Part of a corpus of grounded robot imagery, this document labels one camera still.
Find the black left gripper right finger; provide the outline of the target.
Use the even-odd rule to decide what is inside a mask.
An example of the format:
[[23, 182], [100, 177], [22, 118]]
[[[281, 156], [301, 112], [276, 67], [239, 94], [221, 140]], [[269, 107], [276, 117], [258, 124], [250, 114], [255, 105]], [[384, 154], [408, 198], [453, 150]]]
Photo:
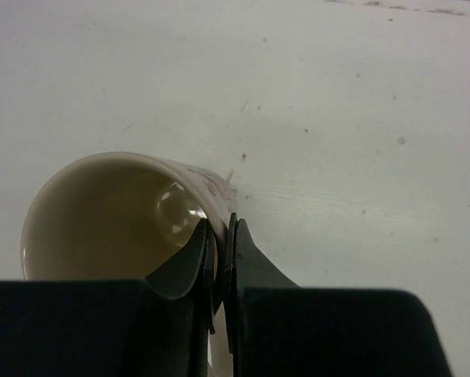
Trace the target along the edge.
[[229, 351], [237, 349], [239, 301], [247, 288], [297, 288], [255, 245], [248, 224], [230, 215], [223, 262], [223, 305]]

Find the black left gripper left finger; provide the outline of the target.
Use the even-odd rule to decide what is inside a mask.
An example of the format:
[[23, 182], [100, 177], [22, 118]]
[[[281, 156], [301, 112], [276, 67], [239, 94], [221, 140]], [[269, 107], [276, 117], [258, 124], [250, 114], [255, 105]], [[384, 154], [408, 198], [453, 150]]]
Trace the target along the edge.
[[199, 313], [215, 333], [215, 234], [208, 220], [199, 221], [186, 245], [145, 280], [171, 321], [184, 324]]

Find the beige ceramic mug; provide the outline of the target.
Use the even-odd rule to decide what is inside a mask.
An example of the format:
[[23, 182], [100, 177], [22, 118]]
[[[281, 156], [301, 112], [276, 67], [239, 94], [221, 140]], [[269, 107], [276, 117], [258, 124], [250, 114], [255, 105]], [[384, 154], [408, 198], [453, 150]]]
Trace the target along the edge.
[[186, 163], [106, 152], [69, 164], [37, 193], [20, 247], [29, 281], [142, 278], [182, 247], [206, 219], [215, 251], [236, 209], [229, 183]]

